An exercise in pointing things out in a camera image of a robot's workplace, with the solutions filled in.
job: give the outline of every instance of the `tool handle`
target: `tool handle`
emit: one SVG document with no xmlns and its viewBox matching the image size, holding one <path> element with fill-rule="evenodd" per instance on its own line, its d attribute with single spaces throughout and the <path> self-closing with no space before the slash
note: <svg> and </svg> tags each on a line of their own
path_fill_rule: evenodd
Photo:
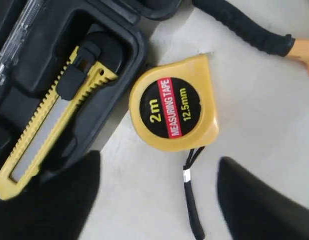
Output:
<svg viewBox="0 0 309 240">
<path fill-rule="evenodd" d="M 291 35 L 281 36 L 256 24 L 225 0 L 192 0 L 193 5 L 223 23 L 245 42 L 270 55 L 286 57 L 294 46 Z"/>
<path fill-rule="evenodd" d="M 184 190 L 185 190 L 186 205 L 188 207 L 189 221 L 193 235 L 196 240 L 204 240 L 206 238 L 206 235 L 198 216 L 191 181 L 184 183 Z"/>
</svg>

